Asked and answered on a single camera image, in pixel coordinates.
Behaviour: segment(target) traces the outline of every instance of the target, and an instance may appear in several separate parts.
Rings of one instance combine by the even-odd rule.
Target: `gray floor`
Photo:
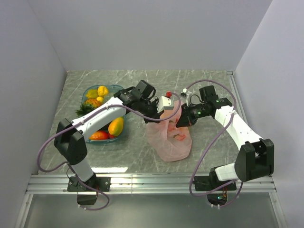
[[[225,71],[201,70],[112,70],[112,71],[70,71],[58,104],[56,116],[50,135],[56,132],[58,122],[64,118],[76,118],[75,110],[79,108],[83,92],[94,85],[118,84],[123,87],[135,86],[141,79],[148,81],[156,90],[156,95],[164,95],[167,91],[179,93],[187,85],[198,79],[213,79],[231,88],[229,77]],[[192,87],[192,92],[209,85],[200,83]],[[228,93],[215,85],[219,97],[227,97]],[[221,125],[211,117],[198,120],[190,128],[192,149],[190,155],[181,161],[164,162],[145,138],[145,123],[142,118],[128,114],[125,124],[126,134],[112,144],[87,144],[88,161],[95,172],[192,172],[197,160],[212,138],[221,129]],[[238,149],[230,136],[225,133],[210,149],[199,171],[234,162]],[[52,168],[64,161],[53,144],[44,154],[42,166]],[[53,173],[63,173],[66,167]]]
[[[268,193],[241,193],[225,208],[206,197],[110,195],[102,211],[77,208],[76,195],[35,195],[26,228],[278,228]],[[94,207],[100,207],[99,199]]]

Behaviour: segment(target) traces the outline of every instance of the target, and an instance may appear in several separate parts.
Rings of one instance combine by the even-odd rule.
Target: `pineapple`
[[[83,104],[81,104],[80,109],[76,110],[76,114],[78,117],[84,116],[94,109],[101,106],[101,102],[97,101],[94,98],[87,99]]]

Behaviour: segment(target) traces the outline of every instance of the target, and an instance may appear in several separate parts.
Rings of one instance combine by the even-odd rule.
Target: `red fruit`
[[[115,136],[114,136],[114,135],[111,135],[110,133],[108,133],[108,135],[109,135],[109,138],[110,138],[110,139],[115,138]]]
[[[108,138],[108,133],[105,131],[97,131],[89,137],[90,140],[104,140]]]

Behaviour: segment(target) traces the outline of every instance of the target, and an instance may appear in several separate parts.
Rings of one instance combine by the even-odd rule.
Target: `mango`
[[[121,134],[121,132],[124,129],[124,118],[123,117],[118,117],[110,123],[108,127],[108,131],[111,135],[117,137]]]

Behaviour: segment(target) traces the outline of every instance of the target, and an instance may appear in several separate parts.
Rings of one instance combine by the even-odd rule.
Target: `toy fruit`
[[[96,100],[102,103],[104,101],[104,98],[102,96],[98,96]]]
[[[90,89],[87,94],[85,95],[87,98],[97,98],[98,97],[98,92],[97,89]]]
[[[124,129],[123,124],[124,124],[124,119],[122,117],[118,117],[118,118],[114,119],[109,125],[109,128],[108,128],[109,133],[115,137],[119,136],[120,133]]]
[[[108,138],[108,133],[104,131],[97,131],[89,137],[90,140],[104,140]]]
[[[114,136],[114,135],[111,135],[110,133],[108,133],[108,135],[109,135],[109,138],[110,138],[110,139],[115,138],[115,136]]]
[[[87,99],[85,102],[83,102],[82,105],[80,105],[80,109],[76,110],[76,114],[78,117],[84,116],[94,109],[98,108],[101,106],[101,102],[97,101],[94,98]]]
[[[104,97],[109,94],[109,90],[105,86],[100,86],[97,90],[98,96]]]

